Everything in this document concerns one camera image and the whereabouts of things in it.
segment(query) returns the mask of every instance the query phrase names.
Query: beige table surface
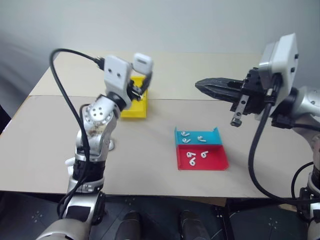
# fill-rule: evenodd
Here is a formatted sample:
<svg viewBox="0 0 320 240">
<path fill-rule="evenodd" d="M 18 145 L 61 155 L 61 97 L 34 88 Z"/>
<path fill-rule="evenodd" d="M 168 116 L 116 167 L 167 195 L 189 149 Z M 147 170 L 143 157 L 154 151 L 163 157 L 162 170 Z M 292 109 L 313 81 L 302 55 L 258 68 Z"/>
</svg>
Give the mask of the beige table surface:
<svg viewBox="0 0 320 240">
<path fill-rule="evenodd" d="M 135 52 L 84 51 L 90 56 L 115 55 L 131 62 Z M 149 99 L 211 100 L 195 88 L 195 82 L 213 77 L 243 80 L 252 67 L 258 67 L 260 54 L 144 52 L 154 62 Z M 104 72 L 83 57 L 61 52 L 54 61 L 56 71 L 69 96 L 96 97 L 105 94 Z M 34 87 L 31 96 L 60 96 L 50 68 Z"/>
<path fill-rule="evenodd" d="M 76 108 L 94 97 L 71 97 Z M 258 126 L 244 116 L 230 126 L 230 103 L 218 100 L 151 99 L 147 119 L 119 120 L 112 137 L 103 191 L 107 194 L 263 197 L 248 173 L 248 152 Z M 225 171 L 179 171 L 174 129 L 219 127 L 230 167 Z M 74 156 L 77 122 L 62 96 L 30 96 L 0 136 L 0 190 L 65 193 L 65 160 Z M 312 159 L 307 142 L 292 130 L 266 127 L 255 170 L 270 192 L 290 196 L 294 172 Z M 301 173 L 296 190 L 307 183 Z"/>
</svg>

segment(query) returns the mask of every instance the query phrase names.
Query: gray wall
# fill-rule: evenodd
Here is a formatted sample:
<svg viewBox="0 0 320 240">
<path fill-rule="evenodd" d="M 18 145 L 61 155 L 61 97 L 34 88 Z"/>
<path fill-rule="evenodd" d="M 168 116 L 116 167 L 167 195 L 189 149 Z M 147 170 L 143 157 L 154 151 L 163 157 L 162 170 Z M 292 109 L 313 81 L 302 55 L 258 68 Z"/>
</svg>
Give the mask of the gray wall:
<svg viewBox="0 0 320 240">
<path fill-rule="evenodd" d="M 12 116 L 57 47 L 256 54 L 292 32 L 295 86 L 320 87 L 319 0 L 0 0 L 0 104 Z"/>
</svg>

